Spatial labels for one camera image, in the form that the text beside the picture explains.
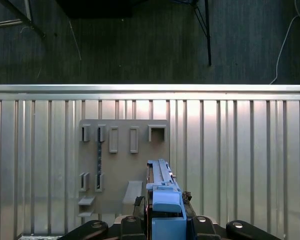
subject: aluminum rail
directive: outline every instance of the aluminum rail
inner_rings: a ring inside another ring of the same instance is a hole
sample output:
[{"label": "aluminum rail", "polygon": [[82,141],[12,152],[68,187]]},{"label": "aluminum rail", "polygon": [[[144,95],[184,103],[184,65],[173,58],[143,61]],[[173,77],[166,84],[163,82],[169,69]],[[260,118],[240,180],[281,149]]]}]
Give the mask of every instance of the aluminum rail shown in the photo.
[{"label": "aluminum rail", "polygon": [[0,100],[300,101],[300,85],[0,85]]},{"label": "aluminum rail", "polygon": [[20,19],[15,19],[15,20],[8,20],[8,21],[1,21],[0,22],[0,29],[1,28],[6,28],[6,27],[11,27],[15,25],[20,25],[23,22]]},{"label": "aluminum rail", "polygon": [[230,92],[300,93],[300,85],[226,85],[226,84],[43,84],[0,85],[0,93],[104,93],[104,92]]}]

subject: rectangular slot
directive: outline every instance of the rectangular slot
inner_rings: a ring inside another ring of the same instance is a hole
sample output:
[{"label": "rectangular slot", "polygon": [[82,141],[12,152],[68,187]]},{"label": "rectangular slot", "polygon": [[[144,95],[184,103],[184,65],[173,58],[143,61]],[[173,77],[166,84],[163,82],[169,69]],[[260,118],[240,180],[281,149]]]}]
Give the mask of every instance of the rectangular slot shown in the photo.
[{"label": "rectangular slot", "polygon": [[89,189],[89,173],[83,172],[80,174],[80,192],[86,192]]},{"label": "rectangular slot", "polygon": [[104,142],[106,140],[106,125],[99,124],[95,131],[95,141]]},{"label": "rectangular slot", "polygon": [[149,142],[165,142],[167,140],[166,125],[148,125],[148,141]]},{"label": "rectangular slot", "polygon": [[112,126],[109,131],[109,152],[116,154],[118,152],[118,127]]},{"label": "rectangular slot", "polygon": [[130,153],[137,154],[139,152],[139,127],[130,127]]},{"label": "rectangular slot", "polygon": [[102,173],[100,175],[100,182],[98,182],[98,175],[95,175],[95,191],[98,193],[104,190],[104,176],[105,174]]},{"label": "rectangular slot", "polygon": [[81,142],[89,142],[90,140],[90,125],[83,125],[81,127]]}]

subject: black metal frame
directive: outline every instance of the black metal frame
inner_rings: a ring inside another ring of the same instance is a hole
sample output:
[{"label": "black metal frame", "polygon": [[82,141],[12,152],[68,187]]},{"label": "black metal frame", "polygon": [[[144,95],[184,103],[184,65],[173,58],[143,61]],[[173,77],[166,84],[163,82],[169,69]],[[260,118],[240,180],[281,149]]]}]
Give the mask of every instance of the black metal frame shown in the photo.
[{"label": "black metal frame", "polygon": [[0,0],[0,3],[10,10],[18,19],[1,21],[0,28],[16,26],[20,24],[25,24],[33,31],[35,31],[41,38],[44,38],[46,35],[40,30],[32,21],[31,8],[29,0],[24,0],[26,15],[24,15],[18,8],[16,8],[9,0]]},{"label": "black metal frame", "polygon": [[[137,6],[137,5],[147,2],[147,1],[148,0],[139,0],[136,3],[134,3],[132,6],[134,7],[134,6]],[[196,16],[197,20],[199,21],[201,29],[206,37],[208,62],[209,62],[209,66],[211,66],[212,60],[211,60],[211,36],[210,36],[209,2],[208,2],[209,0],[204,0],[205,20],[203,18],[203,15],[201,14],[199,6],[198,6],[199,0],[171,0],[171,1],[179,3],[179,4],[190,5],[193,7],[195,16]]]}]

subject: metal ridge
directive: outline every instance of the metal ridge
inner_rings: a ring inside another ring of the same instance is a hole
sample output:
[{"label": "metal ridge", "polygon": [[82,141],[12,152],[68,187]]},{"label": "metal ridge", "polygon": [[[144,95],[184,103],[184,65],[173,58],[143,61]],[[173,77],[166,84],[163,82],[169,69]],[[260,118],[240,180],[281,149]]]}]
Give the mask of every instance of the metal ridge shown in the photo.
[{"label": "metal ridge", "polygon": [[230,84],[44,84],[0,85],[0,93],[299,93],[300,85],[230,85]]}]

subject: white cable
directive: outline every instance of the white cable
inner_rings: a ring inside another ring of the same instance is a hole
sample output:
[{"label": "white cable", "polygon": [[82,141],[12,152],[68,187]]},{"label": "white cable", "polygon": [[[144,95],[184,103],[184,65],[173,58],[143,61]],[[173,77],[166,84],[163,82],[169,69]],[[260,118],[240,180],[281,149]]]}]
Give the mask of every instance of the white cable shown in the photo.
[{"label": "white cable", "polygon": [[283,44],[282,44],[282,46],[281,46],[281,50],[280,50],[279,55],[278,55],[278,59],[277,59],[277,61],[276,61],[276,66],[275,66],[275,78],[270,82],[270,85],[273,84],[273,83],[278,79],[278,65],[279,65],[279,60],[280,60],[282,51],[283,51],[283,49],[284,49],[284,46],[285,46],[285,44],[286,44],[286,41],[287,41],[287,38],[288,38],[288,35],[289,35],[289,32],[290,32],[292,23],[295,21],[296,18],[298,18],[298,17],[300,18],[300,12],[299,12],[299,9],[298,9],[298,6],[297,6],[297,0],[294,0],[294,8],[295,8],[295,11],[296,11],[297,15],[291,20],[290,25],[289,25],[289,28],[288,28],[288,30],[287,30],[287,32],[286,32],[286,35],[285,35]]}]

